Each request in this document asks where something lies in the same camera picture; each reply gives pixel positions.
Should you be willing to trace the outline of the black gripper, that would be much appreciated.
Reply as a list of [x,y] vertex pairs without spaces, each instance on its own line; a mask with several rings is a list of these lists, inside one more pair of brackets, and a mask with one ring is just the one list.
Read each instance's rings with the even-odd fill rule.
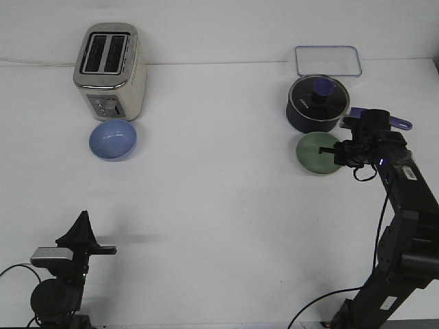
[[83,210],[67,233],[56,239],[58,247],[70,247],[73,252],[73,274],[87,274],[89,258],[93,255],[115,255],[116,246],[102,246],[96,241],[88,211]]
[[351,130],[351,138],[334,144],[334,148],[320,147],[319,154],[334,154],[336,165],[360,169],[364,165],[380,167],[383,159],[379,147],[384,130]]

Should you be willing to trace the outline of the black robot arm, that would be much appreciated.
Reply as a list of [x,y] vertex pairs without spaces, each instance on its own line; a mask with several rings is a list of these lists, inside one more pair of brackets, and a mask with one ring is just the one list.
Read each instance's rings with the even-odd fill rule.
[[38,247],[30,262],[52,275],[33,290],[31,309],[40,328],[92,328],[88,315],[77,314],[82,305],[89,258],[115,255],[115,246],[101,246],[83,210],[66,234],[52,247]]
[[379,130],[319,149],[339,165],[372,165],[394,211],[377,244],[377,266],[331,328],[380,328],[416,289],[438,279],[438,202],[406,145],[401,133]]

